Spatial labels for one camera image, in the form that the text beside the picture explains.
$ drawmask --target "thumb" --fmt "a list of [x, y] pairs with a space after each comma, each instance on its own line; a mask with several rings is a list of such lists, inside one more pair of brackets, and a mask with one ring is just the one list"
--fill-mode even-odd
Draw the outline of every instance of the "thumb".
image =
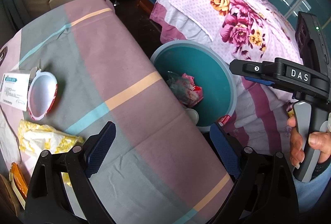
[[309, 135], [308, 143], [311, 148], [320, 150], [318, 163], [323, 163], [331, 155], [331, 138], [329, 133], [314, 132]]

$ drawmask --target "black cuff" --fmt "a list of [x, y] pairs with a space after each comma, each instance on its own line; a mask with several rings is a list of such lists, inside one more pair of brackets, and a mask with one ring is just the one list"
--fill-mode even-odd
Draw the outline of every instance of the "black cuff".
[[329, 167], [330, 163], [331, 163], [331, 156], [323, 163], [316, 164], [315, 170], [312, 173], [312, 179], [323, 173]]

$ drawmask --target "light blue stripe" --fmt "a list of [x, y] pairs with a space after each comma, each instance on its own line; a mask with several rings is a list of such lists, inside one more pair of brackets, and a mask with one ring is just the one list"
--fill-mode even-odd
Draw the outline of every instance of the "light blue stripe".
[[88, 112], [80, 120], [72, 124], [69, 128], [65, 130], [65, 133], [71, 135], [77, 135], [81, 131], [85, 130], [93, 122], [97, 121], [99, 118], [103, 117], [109, 112], [108, 106], [103, 102], [98, 107], [94, 108], [92, 111]]
[[52, 38], [54, 35], [59, 34], [60, 32], [62, 32], [65, 29], [68, 29], [71, 27], [71, 23], [64, 25], [60, 30], [56, 31], [55, 33], [52, 33], [49, 37], [46, 38], [46, 40], [42, 41], [40, 44], [38, 44], [37, 46], [35, 46], [33, 49], [31, 49], [27, 54], [24, 55], [24, 57], [19, 61], [19, 65], [24, 62], [29, 56], [31, 56], [32, 54], [34, 54], [38, 49], [41, 48], [42, 45], [44, 45], [44, 43], [49, 40], [49, 38]]
[[187, 221], [189, 221], [191, 218], [193, 218], [197, 213], [198, 213], [197, 210], [192, 208], [185, 215], [183, 215], [180, 219], [176, 220], [173, 224], [184, 224]]

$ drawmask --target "barcode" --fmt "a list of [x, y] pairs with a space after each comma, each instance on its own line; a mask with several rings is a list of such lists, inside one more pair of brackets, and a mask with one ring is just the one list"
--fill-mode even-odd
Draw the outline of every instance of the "barcode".
[[2, 77], [1, 87], [0, 87], [0, 92], [2, 92], [2, 87], [3, 87], [3, 82], [4, 82], [4, 80], [5, 80], [5, 75], [3, 75], [3, 77]]

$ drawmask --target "blue gripper pad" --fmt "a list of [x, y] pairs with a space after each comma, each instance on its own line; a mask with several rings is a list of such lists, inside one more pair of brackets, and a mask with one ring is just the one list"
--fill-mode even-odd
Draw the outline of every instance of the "blue gripper pad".
[[217, 123], [211, 124], [209, 135], [226, 171], [228, 174], [233, 175], [235, 179], [238, 179], [241, 173], [239, 158], [228, 143], [227, 139], [224, 137], [223, 133], [219, 130]]
[[110, 146], [112, 145], [116, 136], [116, 126], [113, 122], [109, 121], [102, 128], [99, 139], [95, 142], [93, 148], [86, 156], [86, 166], [84, 173], [87, 178], [98, 172]]

